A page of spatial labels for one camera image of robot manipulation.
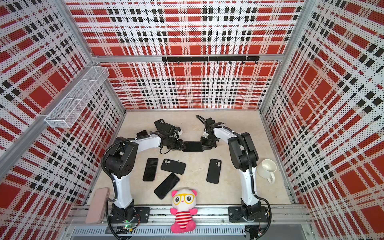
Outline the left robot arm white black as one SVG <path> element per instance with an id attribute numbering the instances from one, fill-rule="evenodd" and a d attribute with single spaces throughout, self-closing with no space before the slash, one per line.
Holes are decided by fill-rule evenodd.
<path id="1" fill-rule="evenodd" d="M 166 147 L 170 151 L 182 151 L 186 145 L 181 139 L 152 134 L 137 138 L 118 137 L 107 148 L 101 160 L 101 167 L 112 180 L 115 206 L 126 209 L 133 202 L 130 174 L 135 166 L 137 154 L 162 147 Z"/>

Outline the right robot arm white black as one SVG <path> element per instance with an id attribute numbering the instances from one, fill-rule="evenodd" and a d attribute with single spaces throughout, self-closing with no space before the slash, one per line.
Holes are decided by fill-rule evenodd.
<path id="1" fill-rule="evenodd" d="M 206 127 L 204 137 L 209 146 L 218 141 L 228 144 L 231 162 L 240 173 L 242 206 L 251 209 L 260 204 L 257 198 L 256 167 L 259 155 L 249 133 L 239 134 L 226 126 Z"/>

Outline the black phone case top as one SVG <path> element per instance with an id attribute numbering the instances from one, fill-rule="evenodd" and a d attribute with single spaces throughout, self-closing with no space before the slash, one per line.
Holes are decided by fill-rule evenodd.
<path id="1" fill-rule="evenodd" d="M 155 127 L 157 128 L 158 131 L 164 130 L 166 127 L 166 125 L 165 125 L 166 123 L 164 122 L 163 119 L 155 121 L 154 124 L 155 124 Z"/>

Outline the phone with plaid reflection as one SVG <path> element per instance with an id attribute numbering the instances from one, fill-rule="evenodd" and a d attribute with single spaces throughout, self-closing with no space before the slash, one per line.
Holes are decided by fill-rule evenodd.
<path id="1" fill-rule="evenodd" d="M 148 135 L 148 132 L 146 130 L 143 130 L 137 133 L 137 138 L 147 137 Z"/>

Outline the blue phone black screen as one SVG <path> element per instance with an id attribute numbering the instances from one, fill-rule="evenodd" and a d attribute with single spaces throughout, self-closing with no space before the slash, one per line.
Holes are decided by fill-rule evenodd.
<path id="1" fill-rule="evenodd" d="M 155 195 L 163 200 L 166 195 L 178 184 L 180 178 L 171 173 L 166 179 L 154 190 Z"/>

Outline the pink phone case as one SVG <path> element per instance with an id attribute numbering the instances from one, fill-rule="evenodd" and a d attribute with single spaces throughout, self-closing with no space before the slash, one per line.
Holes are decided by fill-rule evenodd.
<path id="1" fill-rule="evenodd" d="M 105 203 L 110 195 L 109 188 L 100 188 L 95 191 L 85 223 L 88 225 L 99 224 L 105 215 Z"/>

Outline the pink panda plush toy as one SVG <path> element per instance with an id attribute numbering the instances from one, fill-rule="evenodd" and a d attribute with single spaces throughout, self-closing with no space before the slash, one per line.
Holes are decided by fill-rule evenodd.
<path id="1" fill-rule="evenodd" d="M 195 208 L 197 204 L 197 191 L 191 189 L 180 189 L 172 191 L 172 208 L 170 212 L 175 216 L 175 222 L 171 226 L 171 232 L 174 234 L 194 231 L 196 223 L 193 216 L 198 213 Z"/>

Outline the white mug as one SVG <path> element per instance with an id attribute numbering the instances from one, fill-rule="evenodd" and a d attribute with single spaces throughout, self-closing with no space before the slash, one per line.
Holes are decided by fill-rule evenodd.
<path id="1" fill-rule="evenodd" d="M 264 179 L 267 179 L 270 184 L 276 181 L 275 172 L 277 165 L 273 160 L 265 159 L 257 166 L 257 173 Z"/>

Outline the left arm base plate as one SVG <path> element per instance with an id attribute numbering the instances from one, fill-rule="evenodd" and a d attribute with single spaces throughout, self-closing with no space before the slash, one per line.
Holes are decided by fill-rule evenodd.
<path id="1" fill-rule="evenodd" d="M 109 221 L 112 224 L 122 224 L 122 223 L 138 223 L 140 224 L 147 223 L 150 215 L 151 208 L 148 207 L 134 207 L 121 209 L 116 206 L 113 206 L 111 212 L 109 213 Z"/>

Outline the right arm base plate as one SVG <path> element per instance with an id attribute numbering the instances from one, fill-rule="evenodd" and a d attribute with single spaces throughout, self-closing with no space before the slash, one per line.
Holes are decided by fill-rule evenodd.
<path id="1" fill-rule="evenodd" d="M 269 221 L 269 211 L 266 207 L 261 207 L 255 212 L 247 210 L 243 206 L 228 207 L 230 223 L 267 223 Z"/>

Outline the black hook rail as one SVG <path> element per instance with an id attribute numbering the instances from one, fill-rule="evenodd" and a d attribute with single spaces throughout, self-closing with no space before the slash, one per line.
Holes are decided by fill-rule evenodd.
<path id="1" fill-rule="evenodd" d="M 206 56 L 206 57 L 162 57 L 164 63 L 181 62 L 258 62 L 260 56 Z"/>

